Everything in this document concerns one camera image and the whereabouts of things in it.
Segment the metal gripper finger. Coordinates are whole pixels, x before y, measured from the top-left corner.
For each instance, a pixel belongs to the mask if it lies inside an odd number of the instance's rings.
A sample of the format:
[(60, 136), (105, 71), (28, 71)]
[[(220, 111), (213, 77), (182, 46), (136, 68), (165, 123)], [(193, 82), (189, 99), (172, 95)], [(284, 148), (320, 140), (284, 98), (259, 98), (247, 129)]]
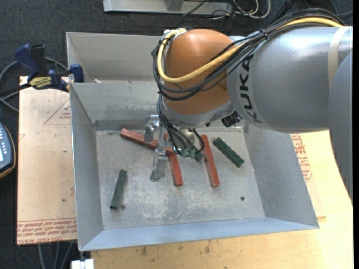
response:
[(167, 155), (165, 151), (158, 151), (157, 176), (161, 179), (165, 176), (165, 167), (167, 164)]
[(154, 152), (154, 158), (153, 158), (153, 166), (152, 166), (152, 172), (150, 176), (150, 180), (152, 182), (155, 182), (158, 180), (158, 150), (155, 150)]

